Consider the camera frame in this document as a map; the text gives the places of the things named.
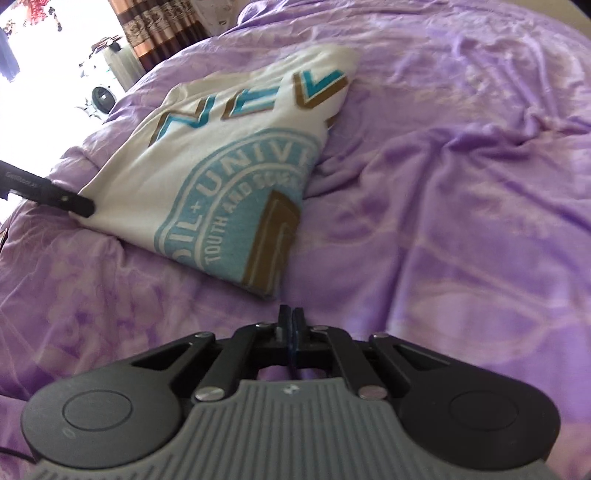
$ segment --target bed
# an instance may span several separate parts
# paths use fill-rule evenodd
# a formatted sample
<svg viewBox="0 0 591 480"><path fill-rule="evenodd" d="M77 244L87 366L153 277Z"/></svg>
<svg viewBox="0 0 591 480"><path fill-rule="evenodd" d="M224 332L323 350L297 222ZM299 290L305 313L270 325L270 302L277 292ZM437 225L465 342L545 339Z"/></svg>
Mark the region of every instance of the bed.
<svg viewBox="0 0 591 480"><path fill-rule="evenodd" d="M0 254L0 446L58 378L302 306L529 382L557 404L549 465L591 469L591 42L488 0L267 0L146 75L50 178L78 191L167 92L317 43L361 55L311 175L275 301L21 204ZM0 479L30 467L0 456Z"/></svg>

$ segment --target bedding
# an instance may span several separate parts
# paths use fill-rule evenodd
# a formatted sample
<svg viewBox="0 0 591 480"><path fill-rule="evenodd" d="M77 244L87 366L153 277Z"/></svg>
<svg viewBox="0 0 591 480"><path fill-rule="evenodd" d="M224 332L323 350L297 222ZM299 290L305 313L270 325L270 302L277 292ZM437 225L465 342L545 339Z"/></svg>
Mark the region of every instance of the bedding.
<svg viewBox="0 0 591 480"><path fill-rule="evenodd" d="M321 43L358 72L304 192L276 301L23 203L0 252L0 446L58 378L189 333L229 336L280 302L542 389L549 466L591 468L591 43L490 0L268 0L146 75L50 177L80 190L177 84ZM0 457L0 479L23 462Z"/></svg>

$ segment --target brown striped curtain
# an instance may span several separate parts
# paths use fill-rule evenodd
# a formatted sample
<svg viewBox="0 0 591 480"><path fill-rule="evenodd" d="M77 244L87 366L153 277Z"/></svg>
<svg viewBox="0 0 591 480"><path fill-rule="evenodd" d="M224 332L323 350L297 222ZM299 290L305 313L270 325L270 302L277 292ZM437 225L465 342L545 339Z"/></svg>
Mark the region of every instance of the brown striped curtain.
<svg viewBox="0 0 591 480"><path fill-rule="evenodd" d="M190 0L109 0L109 3L146 72L208 37Z"/></svg>

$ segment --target gray ridged base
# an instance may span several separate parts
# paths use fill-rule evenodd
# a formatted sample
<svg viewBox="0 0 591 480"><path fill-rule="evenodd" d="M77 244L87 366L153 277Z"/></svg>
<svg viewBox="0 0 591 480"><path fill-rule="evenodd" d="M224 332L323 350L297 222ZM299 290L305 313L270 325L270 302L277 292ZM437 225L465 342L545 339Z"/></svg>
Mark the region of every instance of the gray ridged base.
<svg viewBox="0 0 591 480"><path fill-rule="evenodd" d="M195 406L178 435L139 462L76 471L44 461L28 479L558 480L542 461L503 472L440 461L408 438L386 402L355 397L342 378L243 380L233 397Z"/></svg>

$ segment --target metal screw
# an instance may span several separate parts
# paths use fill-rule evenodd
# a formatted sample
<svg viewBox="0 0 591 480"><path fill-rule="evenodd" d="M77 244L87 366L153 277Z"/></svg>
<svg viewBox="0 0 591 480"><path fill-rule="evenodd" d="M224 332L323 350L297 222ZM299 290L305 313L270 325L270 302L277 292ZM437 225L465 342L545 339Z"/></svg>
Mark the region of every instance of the metal screw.
<svg viewBox="0 0 591 480"><path fill-rule="evenodd" d="M203 387L197 390L195 398L199 401L218 401L226 395L219 387Z"/></svg>
<svg viewBox="0 0 591 480"><path fill-rule="evenodd" d="M383 400L388 396L388 390L379 385L365 385L359 389L357 395L364 400Z"/></svg>

